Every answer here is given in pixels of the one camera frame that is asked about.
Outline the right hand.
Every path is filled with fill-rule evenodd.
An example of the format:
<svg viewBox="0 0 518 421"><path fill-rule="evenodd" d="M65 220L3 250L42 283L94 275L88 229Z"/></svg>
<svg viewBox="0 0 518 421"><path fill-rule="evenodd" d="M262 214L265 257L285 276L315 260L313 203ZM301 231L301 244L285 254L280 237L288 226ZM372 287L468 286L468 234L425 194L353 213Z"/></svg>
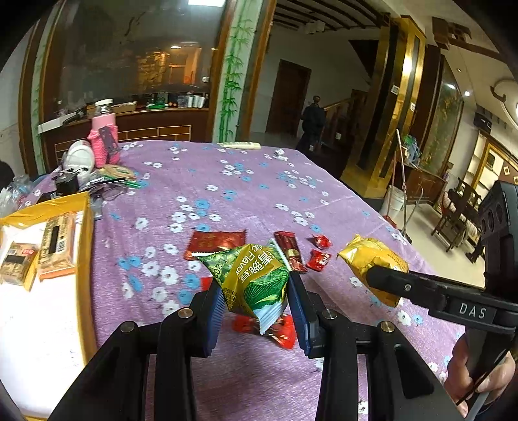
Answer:
<svg viewBox="0 0 518 421"><path fill-rule="evenodd" d="M475 379L469 370L472 355L470 342L463 334L452 350L448 377L444 389L457 404L468 392L488 392L485 403L475 420L517 420L517 365L510 351L492 372L483 379L483 372Z"/></svg>

